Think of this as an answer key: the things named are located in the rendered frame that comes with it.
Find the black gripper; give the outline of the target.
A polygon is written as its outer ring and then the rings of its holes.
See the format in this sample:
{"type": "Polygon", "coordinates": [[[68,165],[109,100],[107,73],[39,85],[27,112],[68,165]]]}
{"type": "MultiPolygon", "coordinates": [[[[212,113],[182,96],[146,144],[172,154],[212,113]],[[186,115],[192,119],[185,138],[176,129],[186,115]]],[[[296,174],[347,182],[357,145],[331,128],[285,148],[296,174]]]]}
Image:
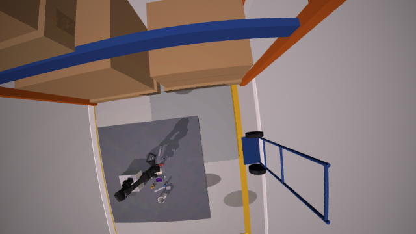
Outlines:
{"type": "MultiPolygon", "coordinates": [[[[150,168],[155,167],[155,166],[156,166],[156,164],[155,164],[155,160],[150,160],[150,161],[149,161],[149,165],[151,166],[150,168]]],[[[150,168],[149,168],[149,169],[150,169],[150,168]]],[[[148,169],[148,170],[149,170],[149,169],[148,169]]],[[[152,177],[152,178],[154,178],[154,177],[157,177],[157,174],[153,174],[153,177],[152,177]]]]}

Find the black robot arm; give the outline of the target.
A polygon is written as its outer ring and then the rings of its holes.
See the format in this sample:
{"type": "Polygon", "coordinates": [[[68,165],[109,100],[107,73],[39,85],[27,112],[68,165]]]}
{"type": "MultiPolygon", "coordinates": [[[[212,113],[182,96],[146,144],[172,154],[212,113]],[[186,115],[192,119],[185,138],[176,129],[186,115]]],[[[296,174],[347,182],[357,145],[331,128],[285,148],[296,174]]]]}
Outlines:
{"type": "Polygon", "coordinates": [[[133,183],[133,178],[128,177],[128,180],[125,180],[122,184],[121,190],[119,190],[114,197],[121,202],[126,199],[126,197],[136,189],[141,183],[148,181],[150,178],[153,177],[153,174],[160,172],[160,166],[157,165],[155,167],[150,168],[148,171],[146,170],[140,177],[139,180],[133,183]],[[151,176],[151,177],[150,177],[151,176]],[[132,184],[132,185],[131,185],[132,184]],[[126,194],[126,197],[125,197],[126,194]]]}

